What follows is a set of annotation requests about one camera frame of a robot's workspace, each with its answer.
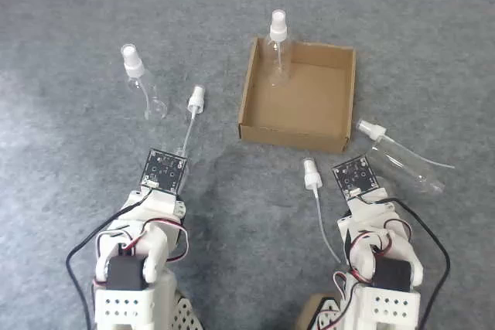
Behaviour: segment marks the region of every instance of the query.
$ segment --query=cable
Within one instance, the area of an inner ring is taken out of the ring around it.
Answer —
[[[328,247],[328,250],[330,250],[330,253],[332,253],[333,257],[337,262],[342,263],[339,256],[333,251],[332,247],[330,246],[330,243],[328,242],[328,239],[326,238],[326,233],[325,233],[325,228],[323,227],[323,220],[322,220],[322,210],[321,206],[319,204],[319,197],[318,197],[318,191],[316,189],[313,190],[315,193],[315,198],[316,198],[316,210],[318,211],[318,224],[319,224],[319,230],[322,233],[323,236],[323,241],[325,241],[326,247]]]
[[[400,222],[402,223],[407,229],[408,229],[408,241],[410,242],[411,241],[411,237],[412,237],[412,227],[409,223],[407,223],[405,220],[403,219],[400,219],[400,218],[390,218],[390,219],[387,219],[385,222],[384,222],[384,228],[386,229],[387,228],[387,225],[389,224],[389,222]]]
[[[340,313],[339,317],[337,317],[335,319],[335,321],[332,321],[332,323],[328,324],[327,326],[324,326],[323,328],[320,328],[319,327],[319,316],[316,318],[316,327],[318,328],[318,330],[329,330],[331,328],[334,328],[339,322],[340,320],[342,320],[343,316],[347,313],[347,310],[349,309],[350,307],[350,303],[351,301],[353,300],[353,296],[354,296],[354,288],[358,285],[358,284],[361,284],[360,282],[356,282],[354,283],[354,285],[352,286],[352,288],[350,289],[350,295],[349,295],[349,301],[347,302],[346,304],[346,307],[343,309],[343,311]]]
[[[103,228],[106,227],[110,222],[113,220],[117,219],[119,216],[122,214],[126,214],[127,212],[130,212],[133,210],[136,206],[140,206],[147,198],[148,196],[152,193],[152,189],[149,190],[149,192],[146,194],[145,197],[143,197],[141,200],[138,202],[135,202],[134,204],[130,206],[126,206],[123,209],[120,209],[118,212],[107,218],[102,224],[100,224],[97,228],[95,228],[89,235],[87,235],[84,240],[82,240],[80,243],[78,243],[68,254],[67,258],[65,259],[65,267],[67,269],[67,273],[70,276],[70,279],[72,280],[74,287],[76,288],[77,293],[79,294],[80,301],[83,305],[83,310],[84,310],[84,318],[86,320],[86,329],[91,330],[91,319],[90,319],[90,311],[87,306],[86,298],[84,296],[83,289],[79,285],[79,281],[77,281],[76,275],[72,271],[72,267],[70,266],[70,260],[72,257],[79,251],[81,250],[90,240],[98,233],[100,232]]]
[[[181,230],[181,231],[184,232],[184,235],[186,236],[186,249],[184,250],[183,253],[179,254],[178,256],[168,258],[167,259],[167,262],[176,262],[176,261],[179,261],[179,260],[183,259],[187,255],[187,253],[189,253],[189,235],[187,233],[187,230],[180,223],[177,223],[173,219],[166,219],[166,218],[152,218],[152,219],[148,219],[147,221],[145,221],[143,223],[142,228],[141,228],[141,233],[139,234],[139,236],[136,237],[135,239],[133,239],[133,241],[131,241],[129,245],[127,245],[126,247],[124,247],[123,250],[124,251],[127,251],[127,250],[130,250],[132,247],[135,247],[135,245],[138,243],[138,241],[144,236],[144,234],[146,232],[146,230],[145,230],[146,225],[149,224],[149,223],[154,223],[154,222],[164,223],[164,224],[166,224],[168,226],[174,226],[174,227],[176,227],[179,230]]]
[[[129,240],[132,240],[132,237],[131,237],[131,234],[129,232],[127,232],[126,230],[124,230],[124,228],[127,228],[129,227],[128,224],[124,225],[124,226],[120,226],[118,228],[115,228],[115,229],[112,229],[112,230],[106,230],[106,231],[101,231],[97,236],[96,236],[96,252],[97,252],[97,258],[100,257],[101,255],[101,252],[100,252],[100,239],[103,235],[107,235],[107,234],[112,234],[111,237],[117,237],[117,236],[121,236],[121,235],[126,235]]]
[[[338,285],[337,280],[336,280],[336,278],[337,278],[337,277],[340,277],[340,278],[343,280],[344,285],[345,285],[345,283],[347,282],[347,277],[346,277],[346,274],[345,274],[344,272],[342,272],[341,270],[338,270],[338,271],[334,272],[334,273],[333,273],[333,276],[332,276],[333,283],[334,283],[334,284],[335,284],[335,286],[337,287],[337,290],[338,290],[338,291],[339,291],[339,293],[340,293],[340,297],[341,297],[342,299],[345,299],[345,298],[346,298],[346,295],[344,294],[344,292],[343,292],[342,288],[340,287],[340,285]]]
[[[449,276],[449,273],[450,273],[450,256],[449,256],[449,253],[447,252],[447,250],[445,249],[443,244],[440,242],[439,238],[433,233],[432,230],[430,230],[430,228],[426,225],[426,223],[423,222],[421,217],[413,209],[409,208],[409,206],[407,206],[400,199],[397,199],[396,197],[388,197],[386,199],[382,199],[382,200],[378,200],[378,201],[374,201],[374,202],[365,201],[362,198],[360,198],[360,199],[363,202],[365,202],[366,204],[385,204],[387,202],[396,202],[397,204],[402,206],[402,209],[404,209],[406,212],[411,214],[418,221],[418,223],[421,225],[421,227],[423,227],[423,229],[428,233],[428,235],[430,235],[432,240],[436,243],[437,247],[439,247],[439,249],[443,253],[443,256],[445,257],[445,271],[444,271],[442,277],[440,277],[440,280],[437,283],[437,285],[435,286],[435,289],[433,289],[432,296],[430,297],[428,304],[426,305],[425,313],[423,314],[423,317],[422,317],[421,321],[419,322],[418,330],[424,330],[425,324],[428,321],[428,316],[430,315],[430,312],[432,311],[433,303],[435,302],[435,299],[439,295],[440,289],[442,289],[442,286],[446,282],[447,277]]]

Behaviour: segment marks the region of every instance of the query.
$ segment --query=circuit board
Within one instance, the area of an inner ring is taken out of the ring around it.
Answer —
[[[186,170],[186,161],[181,156],[152,148],[142,173],[141,185],[175,195]]]
[[[353,158],[332,170],[345,200],[380,187],[366,156]]]

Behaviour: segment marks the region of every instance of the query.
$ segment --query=perforated plate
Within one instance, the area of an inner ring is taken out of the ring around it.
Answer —
[[[419,293],[364,287],[361,303],[362,317],[383,324],[418,324]]]
[[[193,311],[193,306],[187,298],[181,298],[173,315],[172,330],[203,330],[200,320]]]
[[[335,321],[340,315],[339,306],[334,299],[327,299],[320,308],[319,315],[316,316],[315,321],[312,323],[311,330],[317,330],[316,321],[319,322],[319,327],[324,328],[329,325],[331,321]]]
[[[155,289],[143,291],[97,290],[96,323],[145,325],[153,321]]]

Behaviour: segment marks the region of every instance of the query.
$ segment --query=bottle cap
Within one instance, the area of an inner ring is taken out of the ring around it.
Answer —
[[[121,48],[121,54],[124,58],[125,72],[129,77],[138,78],[145,73],[145,67],[134,44],[124,44]]]
[[[196,107],[196,113],[201,114],[203,112],[204,106],[204,87],[201,85],[196,85],[193,90],[193,94],[189,99],[187,104],[187,110],[193,112],[193,108]]]
[[[285,12],[281,9],[276,9],[271,13],[270,38],[275,42],[283,42],[287,39]]]

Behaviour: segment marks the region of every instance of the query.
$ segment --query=black wire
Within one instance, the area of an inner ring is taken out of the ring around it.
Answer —
[[[359,284],[362,284],[362,282],[359,282],[359,281],[358,281],[358,282],[354,283],[354,285],[353,285],[353,286],[352,286],[352,288],[350,289],[349,301],[347,301],[346,307],[343,309],[343,311],[342,311],[342,312],[340,312],[339,317],[337,317],[334,321],[332,321],[332,323],[331,323],[331,324],[328,324],[327,326],[325,326],[325,327],[321,328],[320,330],[327,330],[327,329],[329,329],[329,328],[334,327],[334,326],[336,325],[336,323],[337,323],[337,322],[339,322],[339,321],[343,318],[343,316],[345,316],[345,314],[346,314],[347,310],[348,310],[348,309],[349,309],[349,307],[350,307],[350,302],[353,300],[354,288],[355,288],[357,285],[359,285]]]
[[[442,245],[440,242],[439,238],[433,233],[433,231],[430,230],[430,228],[426,225],[425,222],[419,217],[419,215],[409,206],[407,206],[404,202],[402,202],[400,199],[397,199],[396,197],[388,197],[386,199],[378,200],[378,201],[366,201],[362,197],[360,197],[360,200],[365,202],[366,204],[385,204],[387,202],[396,202],[400,206],[402,206],[402,209],[404,209],[406,212],[411,214],[419,224],[425,229],[425,231],[430,235],[430,237],[435,241],[436,245],[439,247],[439,249],[442,251],[443,256],[445,257],[445,271],[440,278],[439,282],[435,286],[435,289],[433,290],[432,296],[430,297],[428,304],[426,305],[425,313],[423,314],[423,317],[421,321],[419,322],[418,330],[423,330],[425,328],[426,321],[428,320],[428,316],[430,315],[430,312],[432,311],[433,303],[435,302],[436,297],[439,295],[440,289],[442,289],[443,284],[446,282],[447,277],[449,276],[450,273],[450,256],[445,247]]]
[[[103,228],[106,227],[106,225],[108,225],[110,222],[112,222],[114,219],[117,219],[119,216],[121,216],[122,214],[126,214],[127,212],[130,212],[131,210],[133,210],[136,206],[140,206],[149,196],[149,194],[152,193],[152,189],[149,190],[149,192],[146,194],[145,197],[143,197],[141,200],[139,200],[138,202],[132,204],[132,205],[129,205],[129,206],[126,206],[125,208],[123,209],[120,209],[118,212],[116,212],[114,215],[110,216],[109,218],[107,218],[100,226],[98,226],[97,228],[95,228],[89,235],[86,236],[86,238],[84,238],[84,240],[82,240],[80,243],[78,243],[68,254],[67,254],[67,258],[65,259],[65,267],[67,269],[67,273],[69,274],[70,276],[70,279],[72,280],[73,284],[74,284],[74,287],[76,288],[77,290],[77,293],[79,294],[79,298],[80,298],[80,301],[81,303],[83,304],[83,311],[84,311],[84,317],[86,319],[86,329],[87,330],[91,330],[91,319],[90,319],[90,311],[89,311],[89,308],[87,307],[87,302],[86,302],[86,298],[84,296],[84,292],[83,292],[83,289],[81,288],[81,286],[79,285],[79,281],[77,281],[76,279],[76,275],[74,274],[74,272],[72,271],[72,267],[70,266],[70,260],[72,259],[72,257],[79,251],[81,250],[87,243],[90,242],[90,240],[98,233],[100,232]]]

